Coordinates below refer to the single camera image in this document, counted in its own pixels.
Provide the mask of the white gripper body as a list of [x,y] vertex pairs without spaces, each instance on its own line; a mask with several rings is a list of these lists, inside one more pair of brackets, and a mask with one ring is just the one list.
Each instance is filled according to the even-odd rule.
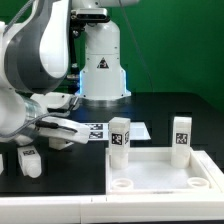
[[76,96],[50,92],[46,95],[33,94],[31,99],[41,106],[45,114],[48,114],[35,122],[42,136],[81,144],[88,142],[90,128],[68,119],[70,112],[78,106]]

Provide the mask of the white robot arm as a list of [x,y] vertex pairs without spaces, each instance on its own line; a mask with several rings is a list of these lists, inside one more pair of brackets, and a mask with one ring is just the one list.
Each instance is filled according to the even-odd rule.
[[[120,65],[120,30],[107,14],[140,0],[29,0],[24,22],[0,21],[0,142],[37,136],[88,142],[90,128],[68,119],[79,100],[115,104],[131,96]],[[74,64],[74,39],[86,34],[76,94],[56,88]]]

